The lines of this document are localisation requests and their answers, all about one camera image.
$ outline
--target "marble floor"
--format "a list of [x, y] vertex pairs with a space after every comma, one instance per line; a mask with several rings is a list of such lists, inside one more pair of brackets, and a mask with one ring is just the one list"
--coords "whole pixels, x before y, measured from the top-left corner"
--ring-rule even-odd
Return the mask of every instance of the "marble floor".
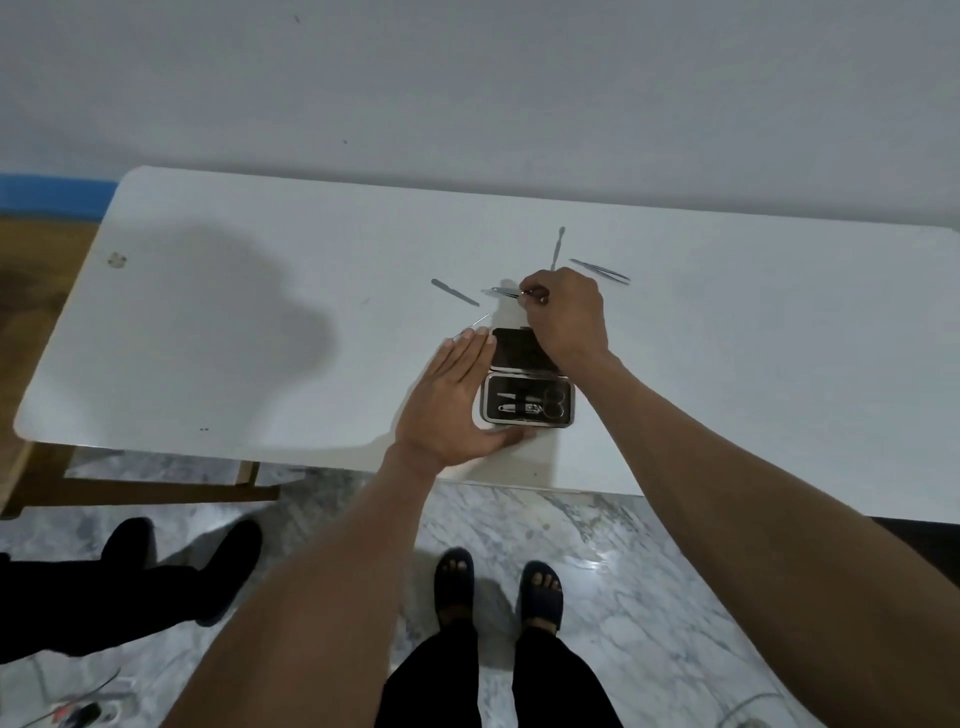
[[[229, 461], [81, 450], [72, 474], [230, 483], [236, 468]], [[242, 599], [272, 565], [335, 518], [366, 477], [264, 466], [259, 484], [284, 484], [276, 503], [28, 509], [0, 522], [0, 551], [13, 559], [96, 558], [117, 524], [147, 515], [156, 527], [158, 559], [202, 565], [233, 522], [253, 516], [266, 540]], [[563, 580], [561, 636], [593, 667], [624, 725], [820, 725], [765, 665], [642, 497], [439, 483], [420, 522], [394, 666], [435, 631], [433, 569], [439, 554], [456, 545], [469, 548], [476, 562], [485, 726], [516, 725], [510, 690], [516, 584], [531, 558], [549, 562]], [[118, 669], [104, 692], [133, 695], [127, 700], [135, 715], [123, 725], [153, 728], [218, 629], [184, 623], [85, 658], [42, 652], [2, 666], [0, 728], [20, 728], [49, 702], [89, 691]]]

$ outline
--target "person's left arm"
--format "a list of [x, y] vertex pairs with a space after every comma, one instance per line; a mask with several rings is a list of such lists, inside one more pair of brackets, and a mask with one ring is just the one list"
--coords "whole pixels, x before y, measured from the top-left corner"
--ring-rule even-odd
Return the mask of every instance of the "person's left arm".
[[420, 511], [444, 467], [519, 442], [471, 409], [496, 343], [446, 340], [396, 426], [396, 442], [347, 512], [273, 570], [210, 646], [163, 728], [371, 726], [387, 676]]

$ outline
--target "person's right arm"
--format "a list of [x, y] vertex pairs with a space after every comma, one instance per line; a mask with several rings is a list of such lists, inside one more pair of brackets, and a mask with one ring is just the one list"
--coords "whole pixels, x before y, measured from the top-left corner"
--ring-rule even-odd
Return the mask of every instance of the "person's right arm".
[[596, 281], [563, 268], [520, 287], [542, 289], [520, 301], [538, 341], [810, 712], [830, 726], [960, 726], [960, 589], [870, 519], [644, 386], [608, 350]]

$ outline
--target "open case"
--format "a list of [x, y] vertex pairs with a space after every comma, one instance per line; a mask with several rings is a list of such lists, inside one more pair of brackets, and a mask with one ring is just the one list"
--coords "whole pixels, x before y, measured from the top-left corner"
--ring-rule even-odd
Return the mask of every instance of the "open case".
[[497, 425], [569, 427], [575, 389], [529, 328], [496, 328], [480, 416]]

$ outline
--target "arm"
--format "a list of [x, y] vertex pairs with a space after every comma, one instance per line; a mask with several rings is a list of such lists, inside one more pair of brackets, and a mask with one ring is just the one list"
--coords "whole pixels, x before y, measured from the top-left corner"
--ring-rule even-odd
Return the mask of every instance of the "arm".
[[960, 725], [960, 590], [840, 501], [737, 447], [607, 349], [596, 282], [521, 288], [540, 344], [587, 396], [684, 555], [828, 725]]
[[387, 677], [401, 582], [434, 478], [518, 442], [471, 409], [496, 348], [485, 329], [446, 340], [347, 512], [272, 571], [201, 660], [163, 725], [371, 726]]

